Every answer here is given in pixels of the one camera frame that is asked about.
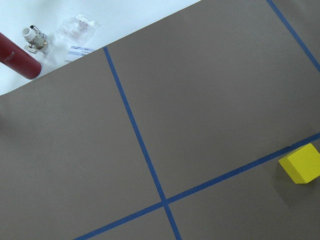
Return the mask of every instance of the gray surface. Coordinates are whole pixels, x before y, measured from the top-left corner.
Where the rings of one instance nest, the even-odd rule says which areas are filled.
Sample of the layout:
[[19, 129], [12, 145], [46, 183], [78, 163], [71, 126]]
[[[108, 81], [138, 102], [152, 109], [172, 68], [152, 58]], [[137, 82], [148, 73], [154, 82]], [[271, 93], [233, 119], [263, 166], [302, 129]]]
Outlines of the gray surface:
[[1, 239], [72, 239], [160, 201], [102, 49], [0, 97], [0, 152]]
[[183, 240], [317, 240], [319, 200], [319, 179], [295, 184], [273, 159], [170, 207]]
[[174, 240], [176, 239], [163, 208], [150, 212], [92, 240]]
[[320, 62], [320, 1], [273, 0], [290, 25]]
[[204, 0], [108, 49], [167, 197], [320, 131], [319, 73], [264, 0]]

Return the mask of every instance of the clear plastic packaging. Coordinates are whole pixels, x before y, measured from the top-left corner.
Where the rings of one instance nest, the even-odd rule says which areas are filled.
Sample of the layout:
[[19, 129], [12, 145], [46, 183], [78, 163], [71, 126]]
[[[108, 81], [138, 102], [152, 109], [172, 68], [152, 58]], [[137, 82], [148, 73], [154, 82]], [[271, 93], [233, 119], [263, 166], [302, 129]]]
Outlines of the clear plastic packaging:
[[95, 34], [98, 27], [97, 21], [79, 13], [76, 17], [63, 21], [57, 33], [82, 47]]

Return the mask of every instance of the blue line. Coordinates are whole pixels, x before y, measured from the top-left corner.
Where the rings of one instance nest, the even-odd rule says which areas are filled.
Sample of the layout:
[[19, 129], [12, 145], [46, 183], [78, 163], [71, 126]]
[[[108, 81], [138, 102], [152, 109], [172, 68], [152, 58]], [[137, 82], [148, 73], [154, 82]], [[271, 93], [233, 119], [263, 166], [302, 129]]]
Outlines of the blue line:
[[305, 45], [305, 43], [301, 40], [297, 32], [294, 30], [294, 28], [290, 25], [290, 23], [286, 20], [284, 15], [281, 13], [281, 11], [277, 8], [277, 6], [274, 4], [272, 0], [266, 0], [267, 3], [270, 5], [272, 10], [275, 12], [275, 14], [278, 16], [278, 18], [281, 20], [281, 22], [285, 25], [285, 27], [289, 30], [291, 35], [294, 37], [296, 42], [300, 45], [304, 53], [308, 56], [308, 58], [311, 60], [315, 68], [320, 72], [320, 64], [316, 60], [316, 58], [312, 55], [311, 51], [308, 49], [308, 47]]
[[243, 166], [241, 166], [241, 167], [239, 167], [237, 169], [229, 171], [229, 172], [227, 172], [225, 174], [222, 174], [222, 175], [220, 175], [220, 176], [218, 176], [216, 178], [213, 178], [213, 179], [211, 179], [209, 181], [206, 181], [206, 182], [204, 182], [204, 183], [202, 183], [202, 184], [200, 184], [198, 186], [192, 187], [192, 188], [190, 188], [190, 189], [188, 189], [188, 190], [186, 190], [184, 192], [181, 192], [181, 193], [179, 193], [179, 194], [177, 194], [175, 196], [172, 196], [172, 197], [168, 198], [167, 202], [169, 204], [171, 204], [173, 202], [176, 202], [176, 201], [178, 201], [180, 199], [183, 199], [183, 198], [185, 198], [187, 196], [190, 196], [190, 195], [192, 195], [194, 193], [197, 193], [197, 192], [199, 192], [199, 191], [201, 191], [203, 189], [206, 189], [206, 188], [208, 188], [208, 187], [210, 187], [212, 185], [220, 183], [220, 182], [222, 182], [222, 181], [224, 181], [226, 179], [229, 179], [229, 178], [231, 178], [231, 177], [233, 177], [235, 175], [238, 175], [238, 174], [243, 173], [243, 172], [245, 172], [245, 171], [247, 171], [249, 169], [252, 169], [252, 168], [254, 168], [256, 166], [259, 166], [259, 165], [261, 165], [261, 164], [263, 164], [265, 162], [268, 162], [268, 161], [270, 161], [270, 160], [272, 160], [274, 158], [277, 158], [277, 157], [280, 157], [281, 155], [287, 154], [287, 153], [289, 153], [289, 152], [291, 152], [291, 151], [293, 151], [293, 150], [295, 150], [295, 149], [297, 149], [299, 147], [302, 147], [302, 146], [304, 146], [306, 144], [309, 144], [309, 143], [311, 143], [311, 142], [313, 142], [315, 140], [318, 140], [318, 139], [320, 139], [320, 132], [315, 134], [315, 135], [312, 135], [312, 136], [310, 136], [310, 137], [308, 137], [306, 139], [298, 141], [297, 143], [294, 143], [291, 146], [287, 146], [287, 147], [285, 147], [283, 149], [275, 151], [275, 152], [273, 152], [273, 153], [271, 153], [271, 154], [269, 154], [267, 156], [259, 158], [258, 160], [252, 161], [252, 162], [250, 162], [250, 163], [248, 163], [246, 165], [243, 165]]
[[145, 146], [145, 143], [143, 141], [143, 138], [141, 136], [141, 133], [139, 131], [139, 128], [138, 128], [138, 125], [136, 123], [136, 120], [135, 120], [135, 117], [131, 111], [131, 108], [130, 108], [130, 105], [129, 105], [129, 102], [127, 100], [127, 97], [126, 97], [126, 94], [125, 94], [125, 91], [121, 85], [121, 82], [119, 80], [119, 77], [118, 77], [118, 74], [117, 74], [117, 71], [116, 71], [116, 68], [114, 66], [114, 63], [112, 62], [112, 59], [111, 59], [111, 56], [109, 54], [109, 51], [107, 49], [107, 47], [104, 47], [103, 48], [104, 50], [104, 54], [106, 56], [106, 59], [109, 63], [109, 66], [110, 66], [110, 69], [111, 69], [111, 72], [113, 74], [113, 78], [115, 80], [115, 83], [116, 83], [116, 86], [119, 90], [119, 93], [121, 95], [121, 98], [122, 98], [122, 101], [123, 101], [123, 104], [124, 104], [124, 107], [126, 109], [126, 112], [129, 116], [129, 119], [130, 119], [130, 122], [131, 122], [131, 125], [133, 127], [133, 130], [134, 130], [134, 133], [135, 133], [135, 136], [139, 142], [139, 145], [140, 145], [140, 148], [142, 150], [142, 153], [143, 153], [143, 156], [145, 158], [145, 161], [146, 161], [146, 164], [148, 165], [148, 168], [149, 168], [149, 171], [151, 173], [151, 176], [153, 178], [153, 181], [154, 181], [154, 184], [155, 184], [155, 187], [159, 193], [159, 196], [160, 196], [160, 199], [161, 199], [161, 202], [163, 203], [163, 206], [164, 206], [164, 210], [165, 210], [165, 213], [168, 217], [168, 220], [170, 222], [170, 225], [171, 225], [171, 228], [173, 230], [173, 233], [174, 233], [174, 236], [177, 240], [181, 240], [181, 236], [180, 236], [180, 233], [179, 233], [179, 230], [178, 230], [178, 227], [176, 225], [176, 222], [174, 220], [174, 217], [172, 215], [172, 212], [169, 208], [169, 205], [167, 203], [167, 199], [166, 199], [166, 196], [165, 196], [165, 193], [161, 187], [161, 184], [160, 184], [160, 181], [158, 179], [158, 176], [157, 176], [157, 173], [156, 173], [156, 170], [151, 162], [151, 159], [150, 159], [150, 156], [149, 156], [149, 153], [147, 151], [147, 148]]
[[135, 213], [133, 213], [133, 214], [131, 214], [129, 216], [126, 216], [126, 217], [121, 218], [121, 219], [119, 219], [117, 221], [114, 221], [114, 222], [112, 222], [112, 223], [110, 223], [108, 225], [105, 225], [105, 226], [102, 226], [102, 227], [100, 227], [100, 228], [98, 228], [96, 230], [93, 230], [93, 231], [91, 231], [91, 232], [89, 232], [89, 233], [87, 233], [85, 235], [79, 236], [79, 237], [75, 238], [74, 240], [87, 240], [87, 239], [90, 239], [90, 238], [92, 238], [94, 236], [97, 236], [97, 235], [99, 235], [99, 234], [101, 234], [101, 233], [103, 233], [105, 231], [108, 231], [110, 229], [118, 227], [119, 225], [125, 224], [125, 223], [127, 223], [127, 222], [129, 222], [131, 220], [139, 218], [139, 217], [141, 217], [141, 216], [143, 216], [145, 214], [148, 214], [148, 213], [150, 213], [150, 212], [152, 212], [154, 210], [157, 210], [157, 209], [159, 209], [161, 207], [163, 207], [162, 202], [158, 202], [158, 203], [156, 203], [156, 204], [154, 204], [152, 206], [149, 206], [149, 207], [146, 207], [146, 208], [144, 208], [144, 209], [142, 209], [140, 211], [137, 211], [137, 212], [135, 212]]

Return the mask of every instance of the red thermos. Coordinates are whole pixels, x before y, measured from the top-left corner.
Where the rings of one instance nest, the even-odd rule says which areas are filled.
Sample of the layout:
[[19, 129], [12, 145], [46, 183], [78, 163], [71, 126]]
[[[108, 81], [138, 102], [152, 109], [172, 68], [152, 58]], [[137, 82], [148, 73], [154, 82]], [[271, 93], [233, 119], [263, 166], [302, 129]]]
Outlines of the red thermos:
[[27, 79], [41, 72], [41, 64], [0, 32], [0, 62]]

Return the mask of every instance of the cube side face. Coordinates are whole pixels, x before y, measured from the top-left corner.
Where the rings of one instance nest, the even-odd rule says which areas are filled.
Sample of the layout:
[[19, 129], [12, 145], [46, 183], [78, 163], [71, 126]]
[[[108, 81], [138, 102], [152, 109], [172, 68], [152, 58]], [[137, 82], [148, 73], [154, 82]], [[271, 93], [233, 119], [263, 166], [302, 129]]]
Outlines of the cube side face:
[[311, 143], [287, 158], [305, 183], [320, 176], [320, 153]]
[[305, 180], [301, 177], [297, 169], [292, 165], [287, 156], [279, 160], [280, 165], [292, 179], [295, 184], [305, 184]]

